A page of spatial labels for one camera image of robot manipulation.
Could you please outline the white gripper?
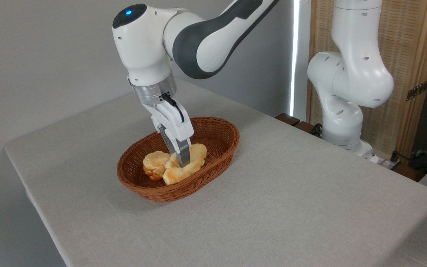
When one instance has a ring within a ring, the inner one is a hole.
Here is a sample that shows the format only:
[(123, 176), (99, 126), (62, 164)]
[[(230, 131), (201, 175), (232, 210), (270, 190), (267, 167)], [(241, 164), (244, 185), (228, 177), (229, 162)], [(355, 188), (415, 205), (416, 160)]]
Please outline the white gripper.
[(159, 103), (143, 103), (143, 106), (152, 114), (152, 122), (161, 134), (169, 152), (177, 154), (180, 166), (185, 167), (190, 164), (190, 137), (194, 131), (183, 105), (174, 98), (161, 98)]

